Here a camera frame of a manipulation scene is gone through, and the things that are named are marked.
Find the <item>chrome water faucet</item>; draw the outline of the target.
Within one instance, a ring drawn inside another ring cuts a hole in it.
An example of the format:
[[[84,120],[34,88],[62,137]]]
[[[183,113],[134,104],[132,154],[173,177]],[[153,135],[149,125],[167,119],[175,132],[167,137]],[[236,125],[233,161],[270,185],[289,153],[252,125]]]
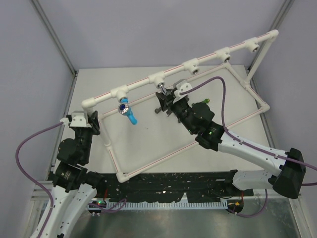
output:
[[[165,88],[165,86],[164,86],[163,83],[160,83],[160,84],[158,85],[158,87],[159,87],[159,89],[161,90],[161,93],[162,93],[163,95],[170,95],[170,93],[171,93],[170,89]]]

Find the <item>white PVC pipe frame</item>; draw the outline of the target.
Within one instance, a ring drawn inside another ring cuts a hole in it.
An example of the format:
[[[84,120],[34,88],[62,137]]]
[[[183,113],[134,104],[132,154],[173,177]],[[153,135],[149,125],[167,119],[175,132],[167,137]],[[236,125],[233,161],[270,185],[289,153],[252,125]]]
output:
[[[158,105],[157,82],[172,86],[180,79],[187,79],[197,85],[216,75],[226,83],[227,127],[256,142],[265,142],[260,114],[269,106],[244,83],[246,72],[241,66],[228,63],[203,66],[195,75],[184,64],[173,68],[79,70],[72,101],[97,110],[101,120],[101,133],[93,139],[87,168],[116,173],[120,180],[140,173],[260,170],[237,156],[202,148],[175,116],[154,111]],[[118,112],[122,98],[128,99],[136,125]]]

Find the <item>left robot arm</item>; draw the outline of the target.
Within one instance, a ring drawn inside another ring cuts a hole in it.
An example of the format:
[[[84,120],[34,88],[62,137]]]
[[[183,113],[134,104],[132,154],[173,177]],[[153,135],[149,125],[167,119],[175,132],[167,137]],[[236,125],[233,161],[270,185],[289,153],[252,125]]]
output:
[[[98,113],[74,111],[63,120],[75,132],[58,146],[59,165],[53,174],[51,198],[31,235],[33,238],[67,238],[94,197],[106,191],[105,177],[88,171],[92,138],[100,134]]]

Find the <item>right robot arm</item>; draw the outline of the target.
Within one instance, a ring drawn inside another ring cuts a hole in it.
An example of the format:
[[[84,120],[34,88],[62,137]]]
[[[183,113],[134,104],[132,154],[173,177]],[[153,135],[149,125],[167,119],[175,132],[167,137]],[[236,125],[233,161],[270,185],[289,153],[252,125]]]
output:
[[[205,149],[231,154],[253,163],[261,170],[234,171],[233,178],[224,183],[229,195],[236,195],[247,189],[273,189],[276,193],[291,199],[299,196],[306,168],[299,150],[291,148],[286,152],[268,148],[226,131],[212,119],[214,113],[206,103],[189,106],[186,97],[174,101],[173,90],[167,94],[156,93],[161,110],[174,114],[195,140]]]

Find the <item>dark bronze long faucet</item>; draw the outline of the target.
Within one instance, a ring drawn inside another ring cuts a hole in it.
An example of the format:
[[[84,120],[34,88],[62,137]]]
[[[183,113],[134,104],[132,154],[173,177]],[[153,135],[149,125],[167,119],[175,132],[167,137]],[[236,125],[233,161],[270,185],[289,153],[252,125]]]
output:
[[[163,111],[164,110],[161,107],[155,109],[156,114],[159,114],[160,112],[163,112]]]

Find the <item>blue chrome faucet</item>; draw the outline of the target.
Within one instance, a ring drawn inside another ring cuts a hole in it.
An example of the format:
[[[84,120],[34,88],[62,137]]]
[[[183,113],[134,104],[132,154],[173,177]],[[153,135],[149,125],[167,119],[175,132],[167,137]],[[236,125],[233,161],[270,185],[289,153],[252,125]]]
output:
[[[119,106],[118,106],[118,112],[121,115],[126,116],[133,125],[137,124],[137,120],[133,115],[133,112],[131,110],[131,107],[129,106],[129,102],[127,98],[122,98],[120,100]]]

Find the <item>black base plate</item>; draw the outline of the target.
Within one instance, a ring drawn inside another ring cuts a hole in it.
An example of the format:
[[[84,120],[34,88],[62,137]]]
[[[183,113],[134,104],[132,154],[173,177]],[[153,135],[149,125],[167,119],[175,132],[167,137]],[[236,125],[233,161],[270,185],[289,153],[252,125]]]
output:
[[[120,183],[115,174],[103,174],[97,198],[111,202],[125,198],[130,203],[216,202],[221,198],[253,196],[253,190],[239,190],[232,184],[236,171],[200,173],[142,173]]]

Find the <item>aluminium frame post left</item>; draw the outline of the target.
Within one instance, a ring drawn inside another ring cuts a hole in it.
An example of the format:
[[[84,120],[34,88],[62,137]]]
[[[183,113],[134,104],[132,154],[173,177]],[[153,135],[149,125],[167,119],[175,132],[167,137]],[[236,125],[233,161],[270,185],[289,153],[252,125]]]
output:
[[[57,33],[55,32],[49,18],[47,17],[42,5],[40,4],[40,1],[39,0],[30,0],[30,3],[32,5],[32,7],[34,8],[34,10],[36,11],[36,13],[38,14],[39,19],[43,23],[43,25],[44,25],[45,29],[47,30],[51,40],[55,44],[58,52],[60,53],[62,59],[64,60],[65,64],[67,65],[69,71],[71,72],[71,74],[73,76],[75,76],[77,71],[76,71],[75,67],[73,66],[66,50],[64,49]]]

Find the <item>aluminium frame post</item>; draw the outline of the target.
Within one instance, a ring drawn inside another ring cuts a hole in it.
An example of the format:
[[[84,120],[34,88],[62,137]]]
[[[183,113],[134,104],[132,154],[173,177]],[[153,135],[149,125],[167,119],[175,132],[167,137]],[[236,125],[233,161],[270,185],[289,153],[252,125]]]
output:
[[[250,67],[249,67],[249,74],[248,78],[251,79],[255,72],[257,71],[258,67],[260,66],[261,62],[263,61],[265,55],[267,54],[270,46],[272,45],[273,41],[278,36],[278,29],[281,26],[282,22],[284,21],[285,17],[287,16],[289,10],[291,9],[294,0],[284,0],[282,6],[280,7],[277,15],[275,16],[270,29],[268,31],[268,35],[262,36],[265,37],[265,40],[260,46],[260,49],[257,51]]]
[[[76,71],[75,67],[73,66],[66,50],[64,49],[57,33],[55,32],[49,18],[47,17],[42,5],[40,4],[40,1],[39,0],[30,0],[30,3],[32,5],[32,7],[34,8],[34,10],[36,11],[36,13],[38,14],[39,19],[43,23],[43,25],[44,25],[45,29],[47,30],[51,40],[55,44],[58,52],[60,53],[62,59],[64,60],[65,64],[67,65],[69,71],[71,72],[71,74],[73,76],[75,76],[77,71]]]

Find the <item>aluminium frame post right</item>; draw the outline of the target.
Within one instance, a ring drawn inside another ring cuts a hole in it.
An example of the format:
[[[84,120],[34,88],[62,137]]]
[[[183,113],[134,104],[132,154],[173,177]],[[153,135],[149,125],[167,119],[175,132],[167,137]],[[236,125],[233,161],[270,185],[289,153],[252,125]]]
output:
[[[267,54],[270,46],[272,45],[273,41],[278,36],[278,29],[281,26],[282,22],[284,21],[285,17],[287,16],[289,10],[291,9],[294,0],[284,0],[282,6],[280,7],[277,15],[275,16],[270,29],[268,31],[268,35],[262,36],[265,37],[265,40],[260,46],[260,49],[257,51],[250,67],[249,67],[249,74],[248,78],[251,79],[255,72],[257,71],[258,67],[260,66],[261,62],[263,61],[265,55]]]

